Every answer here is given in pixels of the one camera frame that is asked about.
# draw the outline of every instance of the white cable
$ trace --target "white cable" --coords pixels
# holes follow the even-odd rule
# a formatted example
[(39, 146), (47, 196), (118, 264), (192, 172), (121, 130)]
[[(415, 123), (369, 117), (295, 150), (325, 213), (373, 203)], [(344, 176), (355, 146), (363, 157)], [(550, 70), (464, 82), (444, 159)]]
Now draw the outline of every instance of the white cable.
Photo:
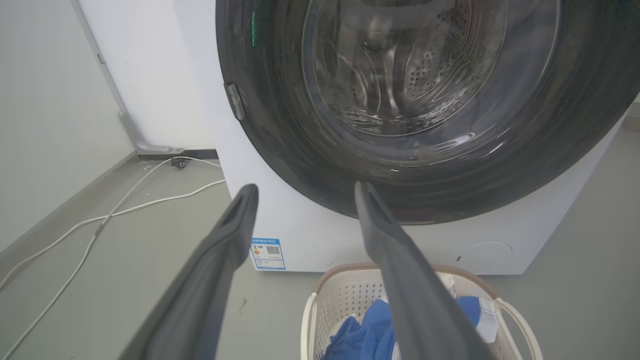
[(76, 267), (76, 269), (74, 270), (74, 272), (71, 274), (71, 276), (67, 279), (67, 281), (65, 282), (65, 284), (60, 288), (60, 290), (58, 291), (58, 293), (56, 294), (56, 296), (53, 297), (53, 299), (51, 300), (51, 302), (47, 305), (47, 307), (45, 307), (45, 309), (40, 313), (40, 315), (38, 316), (38, 318), (36, 318), (36, 320), (31, 323), (31, 325), (24, 331), (24, 333), (22, 334), (22, 336), (20, 336), (20, 338), (15, 342), (15, 344), (13, 344), (13, 346), (11, 347), (11, 349), (9, 349), (9, 351), (6, 353), (6, 355), (3, 357), (3, 360), (7, 360), (9, 359), (9, 357), (18, 349), (18, 346), (20, 346), (20, 344), (24, 341), (24, 339), (27, 337), (27, 335), (29, 335), (29, 333), (31, 332), (31, 330), (33, 330), (33, 328), (38, 324), (38, 322), (40, 322), (40, 320), (47, 314), (47, 312), (49, 311), (49, 309), (53, 306), (53, 304), (55, 304), (55, 302), (58, 300), (58, 298), (60, 298), (60, 295), (62, 295), (63, 291), (65, 291), (65, 289), (67, 288), (67, 286), (69, 285), (69, 283), (71, 283), (71, 280), (74, 279), (74, 277), (76, 276), (76, 274), (78, 273), (78, 271), (80, 271), (80, 268), (82, 267), (82, 265), (84, 264), (84, 261), (86, 260), (87, 255), (89, 254), (89, 250), (91, 250), (91, 247), (93, 246), (93, 243), (95, 242), (95, 240), (97, 239), (98, 235), (100, 234), (100, 232), (102, 231), (102, 229), (104, 228), (104, 225), (107, 223), (107, 221), (109, 221), (109, 219), (113, 216), (117, 216), (117, 215), (122, 215), (122, 214), (126, 214), (128, 212), (140, 209), (140, 208), (144, 208), (145, 206), (149, 206), (152, 204), (157, 204), (158, 202), (163, 202), (163, 201), (168, 201), (168, 200), (174, 200), (174, 199), (181, 199), (183, 197), (187, 197), (187, 196), (191, 196), (194, 195), (198, 192), (201, 192), (202, 190), (216, 185), (216, 184), (220, 184), (222, 182), (224, 182), (225, 180), (221, 180), (221, 181), (216, 181), (215, 183), (211, 183), (211, 184), (207, 184), (203, 187), (201, 187), (200, 189), (189, 193), (189, 194), (185, 194), (185, 195), (178, 195), (178, 196), (174, 196), (174, 197), (168, 197), (165, 199), (160, 199), (160, 200), (155, 200), (152, 202), (148, 202), (146, 204), (142, 204), (142, 205), (138, 205), (135, 206), (131, 209), (127, 209), (124, 211), (121, 211), (119, 213), (116, 213), (115, 211), (120, 207), (120, 205), (122, 205), (122, 203), (124, 202), (124, 200), (129, 196), (129, 194), (131, 194), (133, 192), (133, 190), (135, 190), (138, 185), (140, 185), (140, 183), (142, 183), (142, 181), (144, 181), (144, 179), (147, 178), (147, 176), (149, 176), (149, 174), (151, 174), (155, 169), (159, 168), (162, 164), (166, 163), (167, 161), (170, 161), (171, 159), (177, 159), (177, 158), (182, 158), (182, 159), (189, 159), (189, 160), (195, 160), (195, 161), (201, 161), (203, 163), (208, 163), (217, 167), (221, 167), (220, 165), (216, 164), (216, 163), (212, 163), (210, 161), (206, 161), (206, 160), (202, 160), (202, 159), (196, 159), (196, 158), (190, 158), (188, 156), (174, 156), (170, 159), (164, 160), (163, 162), (161, 162), (160, 164), (158, 164), (156, 167), (154, 167), (153, 169), (151, 169), (150, 172), (148, 172), (146, 175), (144, 175), (142, 177), (142, 179), (140, 179), (140, 181), (138, 181), (132, 188), (131, 190), (129, 190), (129, 192), (127, 192), (126, 195), (124, 195), (124, 197), (122, 198), (122, 200), (120, 200), (120, 202), (118, 202), (118, 204), (111, 210), (111, 212), (109, 212), (108, 215), (103, 216), (103, 217), (98, 217), (98, 218), (93, 218), (93, 219), (89, 219), (89, 220), (85, 220), (77, 225), (75, 225), (74, 227), (72, 227), (69, 231), (67, 231), (60, 239), (56, 240), (53, 244), (49, 245), (48, 247), (46, 247), (45, 249), (41, 250), (40, 252), (36, 253), (35, 255), (32, 255), (30, 257), (28, 257), (27, 259), (21, 261), (18, 265), (16, 265), (10, 272), (9, 274), (4, 278), (4, 280), (2, 282), (0, 282), (0, 289), (2, 288), (2, 286), (5, 284), (5, 282), (7, 281), (7, 279), (9, 279), (9, 276), (11, 276), (11, 274), (18, 269), (18, 267), (20, 267), (22, 264), (28, 262), (29, 260), (35, 259), (37, 258), (39, 255), (42, 255), (44, 252), (46, 252), (47, 250), (53, 248), (56, 244), (58, 244), (60, 241), (62, 241), (64, 238), (66, 238), (70, 233), (72, 233), (73, 231), (75, 231), (78, 227), (81, 227), (82, 225), (88, 224), (90, 222), (96, 221), (96, 220), (100, 220), (103, 219), (102, 223), (100, 223), (100, 226), (98, 226), (98, 229), (96, 230), (95, 234), (93, 234), (93, 237), (91, 238), (91, 241), (89, 241), (89, 245), (86, 247), (86, 250), (84, 251), (84, 255), (82, 256), (82, 259), (80, 259), (80, 263), (78, 264), (78, 266)]
[[(176, 199), (182, 199), (182, 198), (184, 198), (184, 197), (189, 197), (189, 196), (192, 196), (192, 195), (195, 195), (195, 194), (197, 194), (197, 193), (201, 192), (202, 190), (206, 190), (206, 189), (208, 189), (208, 188), (210, 188), (210, 187), (212, 187), (212, 186), (214, 186), (214, 185), (217, 185), (217, 184), (220, 184), (220, 183), (224, 183), (225, 181), (226, 181), (226, 180), (220, 180), (220, 181), (216, 181), (216, 182), (211, 183), (211, 184), (207, 184), (207, 185), (205, 185), (205, 186), (203, 186), (203, 187), (199, 188), (198, 190), (195, 190), (195, 191), (190, 192), (190, 193), (186, 193), (186, 194), (184, 194), (184, 195), (178, 195), (178, 196), (172, 196), (172, 197), (165, 197), (164, 199), (154, 200), (154, 201), (152, 201), (152, 202), (148, 202), (148, 203), (146, 203), (146, 204), (142, 204), (142, 205), (134, 206), (133, 208), (126, 209), (126, 210), (120, 211), (120, 212), (118, 212), (118, 213), (114, 213), (111, 217), (117, 217), (118, 215), (123, 215), (123, 214), (126, 214), (126, 213), (130, 213), (130, 212), (135, 211), (135, 210), (137, 210), (137, 209), (146, 208), (146, 207), (147, 207), (147, 206), (149, 206), (149, 205), (154, 205), (154, 204), (157, 204), (157, 203), (159, 203), (159, 202), (164, 202), (164, 201), (176, 200)], [(11, 275), (12, 275), (16, 270), (18, 270), (22, 265), (24, 265), (24, 264), (28, 263), (29, 261), (31, 261), (31, 260), (33, 260), (33, 259), (37, 258), (38, 256), (40, 256), (40, 255), (44, 254), (44, 253), (45, 253), (45, 252), (47, 252), (48, 250), (51, 250), (51, 248), (53, 248), (54, 246), (56, 246), (59, 242), (61, 242), (61, 241), (62, 241), (62, 240), (64, 240), (67, 236), (69, 236), (69, 234), (71, 234), (71, 233), (73, 233), (74, 231), (78, 230), (80, 227), (82, 227), (82, 226), (84, 226), (84, 225), (86, 225), (86, 224), (89, 224), (89, 223), (91, 223), (91, 222), (94, 222), (94, 221), (102, 220), (102, 219), (104, 219), (104, 218), (106, 218), (106, 217), (107, 217), (107, 215), (103, 215), (103, 216), (101, 216), (101, 217), (91, 218), (91, 219), (89, 219), (89, 220), (85, 220), (85, 221), (83, 221), (83, 222), (80, 222), (80, 223), (76, 224), (76, 225), (75, 225), (74, 227), (72, 227), (69, 231), (67, 231), (63, 236), (60, 236), (60, 238), (59, 238), (59, 239), (57, 239), (54, 243), (52, 243), (51, 245), (47, 246), (46, 248), (44, 248), (44, 249), (40, 250), (40, 251), (39, 251), (39, 252), (37, 252), (36, 254), (33, 254), (33, 255), (31, 255), (30, 257), (28, 257), (28, 258), (26, 258), (26, 259), (22, 260), (18, 265), (15, 265), (15, 266), (11, 269), (11, 271), (9, 271), (9, 274), (7, 274), (7, 275), (4, 277), (4, 279), (2, 280), (2, 282), (0, 282), (0, 290), (2, 290), (2, 288), (6, 285), (6, 283), (8, 282), (8, 279), (11, 277)]]

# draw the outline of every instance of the gray floor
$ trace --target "gray floor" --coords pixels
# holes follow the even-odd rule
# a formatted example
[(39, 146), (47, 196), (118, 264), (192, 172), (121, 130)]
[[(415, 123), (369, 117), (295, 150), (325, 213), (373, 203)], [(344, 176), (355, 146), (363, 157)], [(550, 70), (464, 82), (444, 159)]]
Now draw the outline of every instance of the gray floor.
[[(547, 359), (636, 358), (640, 335), (640, 136), (620, 133), (528, 271), (487, 281), (528, 320)], [(69, 205), (0, 262), (0, 276), (74, 224), (108, 211), (148, 170), (127, 163)], [(222, 178), (192, 163), (166, 167), (129, 208)], [(58, 303), (12, 359), (114, 359), (211, 229), (230, 197), (225, 185), (112, 219)], [(46, 306), (80, 260), (98, 223), (86, 225), (0, 291), (0, 356)], [(235, 274), (218, 360), (297, 359), (301, 315), (320, 274)]]

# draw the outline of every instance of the white plastic basket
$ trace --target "white plastic basket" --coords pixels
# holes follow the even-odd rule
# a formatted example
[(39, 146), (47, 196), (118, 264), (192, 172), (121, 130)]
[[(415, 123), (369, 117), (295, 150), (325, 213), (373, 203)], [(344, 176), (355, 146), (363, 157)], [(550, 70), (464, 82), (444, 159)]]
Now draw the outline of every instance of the white plastic basket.
[[(508, 313), (524, 333), (532, 359), (542, 360), (540, 346), (529, 324), (482, 279), (449, 266), (434, 266), (433, 269), (439, 274), (453, 275), (458, 296), (475, 296), (494, 302), (500, 327), (496, 342), (489, 344), (489, 348), (497, 360), (522, 360), (504, 323), (502, 311)], [(386, 297), (385, 287), (380, 269), (375, 264), (343, 265), (326, 272), (305, 306), (300, 338), (301, 359), (320, 360), (329, 344), (329, 336), (342, 321), (349, 315), (356, 315), (361, 320), (367, 308), (382, 297)]]

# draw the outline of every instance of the front-loading washer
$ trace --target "front-loading washer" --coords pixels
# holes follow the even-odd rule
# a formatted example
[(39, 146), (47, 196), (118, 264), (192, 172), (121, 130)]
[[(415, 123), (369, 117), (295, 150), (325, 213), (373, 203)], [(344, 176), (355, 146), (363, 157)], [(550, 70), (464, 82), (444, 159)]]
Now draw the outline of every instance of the front-loading washer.
[(430, 262), (522, 274), (640, 90), (633, 1), (175, 6), (259, 270), (368, 261), (364, 180)]

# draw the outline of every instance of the basket handle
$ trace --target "basket handle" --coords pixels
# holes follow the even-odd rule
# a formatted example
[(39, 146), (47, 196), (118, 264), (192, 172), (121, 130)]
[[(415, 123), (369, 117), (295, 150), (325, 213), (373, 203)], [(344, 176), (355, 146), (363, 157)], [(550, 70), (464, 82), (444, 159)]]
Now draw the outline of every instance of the basket handle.
[[(505, 310), (515, 320), (515, 322), (520, 327), (522, 334), (524, 334), (524, 338), (527, 340), (527, 344), (529, 346), (529, 351), (531, 351), (531, 358), (533, 360), (542, 360), (542, 350), (540, 350), (540, 344), (538, 344), (536, 335), (533, 333), (533, 330), (531, 330), (531, 327), (527, 323), (527, 320), (524, 320), (524, 317), (522, 317), (522, 315), (518, 312), (518, 310), (515, 309), (515, 307), (513, 307), (508, 302), (502, 300), (501, 298), (495, 299), (495, 304), (498, 308), (496, 313), (498, 315), (500, 322), (504, 324), (504, 319), (502, 318), (502, 314), (500, 310)], [(520, 356), (517, 348), (515, 347), (515, 344), (513, 343), (513, 338), (509, 333), (509, 329), (507, 329), (507, 327), (504, 326), (504, 330), (507, 335), (507, 338), (509, 339), (509, 342), (511, 343), (513, 348), (516, 350), (516, 354), (518, 355), (518, 358), (522, 359), (522, 356)]]
[(309, 360), (309, 345), (314, 340), (316, 334), (316, 315), (312, 311), (316, 303), (316, 293), (311, 294), (305, 305), (305, 312), (302, 314), (302, 330), (300, 331), (300, 359)]

